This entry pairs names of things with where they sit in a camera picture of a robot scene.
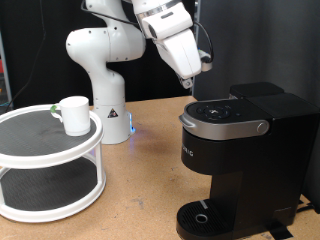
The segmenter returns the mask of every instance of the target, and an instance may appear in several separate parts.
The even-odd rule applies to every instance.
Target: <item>black curtain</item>
[[[202,0],[214,67],[197,76],[198,100],[228,98],[234,84],[271,82],[320,106],[320,1]],[[206,39],[199,38],[208,50]],[[320,138],[304,194],[320,207]]]
[[[12,95],[28,81],[43,29],[40,0],[0,0],[0,27]],[[91,81],[84,69],[67,54],[65,42],[76,29],[105,27],[104,21],[80,10],[82,0],[42,0],[47,37],[35,66],[32,81],[14,101],[15,108],[51,104],[72,95],[87,96],[92,104]],[[191,16],[195,2],[183,1]],[[124,10],[135,21],[133,7],[123,2]],[[126,100],[139,101],[190,95],[179,83],[174,71],[159,56],[156,46],[147,40],[141,59],[112,63],[126,81]]]

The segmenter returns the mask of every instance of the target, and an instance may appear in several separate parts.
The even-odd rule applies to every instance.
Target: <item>coffee maker lid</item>
[[[266,134],[272,116],[239,99],[193,102],[185,107],[179,119],[189,133],[223,141]]]

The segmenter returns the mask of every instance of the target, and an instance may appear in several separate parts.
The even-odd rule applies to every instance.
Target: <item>coffee maker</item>
[[[190,103],[179,117],[182,162],[212,175],[209,199],[178,211],[182,239],[291,236],[319,108],[270,84],[239,86],[232,99]]]

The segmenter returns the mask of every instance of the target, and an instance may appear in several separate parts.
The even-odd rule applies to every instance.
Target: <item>white mug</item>
[[[86,97],[74,96],[62,99],[50,109],[53,117],[60,119],[69,136],[82,136],[90,131],[89,100]]]

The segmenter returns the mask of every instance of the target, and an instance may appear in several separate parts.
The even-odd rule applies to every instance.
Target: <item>cable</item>
[[[210,63],[213,62],[213,59],[214,59],[214,51],[213,51],[213,47],[212,47],[212,41],[211,41],[211,38],[207,32],[207,30],[205,29],[204,26],[202,26],[201,23],[199,22],[194,22],[195,25],[198,25],[202,30],[203,32],[205,33],[206,37],[208,38],[208,41],[209,41],[209,45],[210,45],[210,55],[211,55],[211,58],[210,58]]]
[[[39,57],[39,54],[41,52],[41,49],[43,47],[43,44],[44,44],[44,41],[46,39],[46,29],[44,27],[44,19],[43,19],[43,9],[42,9],[42,0],[40,0],[40,10],[41,10],[41,21],[42,21],[42,30],[43,30],[43,38],[42,38],[42,42],[41,42],[41,45],[38,49],[38,52],[37,52],[37,55],[36,55],[36,58],[34,60],[34,63],[33,63],[33,66],[32,66],[32,70],[31,70],[31,73],[30,73],[30,77],[29,77],[29,80],[28,82],[23,86],[23,88],[20,89],[20,91],[12,98],[12,100],[9,102],[7,108],[6,108],[6,111],[5,113],[8,112],[11,104],[13,103],[13,101],[28,87],[28,85],[30,84],[31,80],[32,80],[32,77],[33,77],[33,72],[34,72],[34,69],[35,69],[35,66],[36,66],[36,63],[37,63],[37,60],[38,60],[38,57]]]
[[[85,8],[84,8],[85,2],[86,2],[86,0],[83,0],[82,3],[81,3],[81,10],[84,11],[84,12],[97,14],[97,15],[100,15],[100,16],[102,16],[102,17],[106,17],[106,18],[110,18],[110,19],[116,20],[116,21],[118,21],[118,22],[122,22],[122,23],[126,23],[126,24],[131,24],[131,25],[139,26],[139,23],[134,23],[134,22],[125,21],[125,20],[122,20],[122,19],[119,19],[119,18],[111,17],[111,16],[109,16],[109,15],[105,15],[105,14],[101,14],[101,13],[98,13],[98,12],[93,12],[93,11],[90,11],[90,10],[88,10],[88,9],[85,9]]]

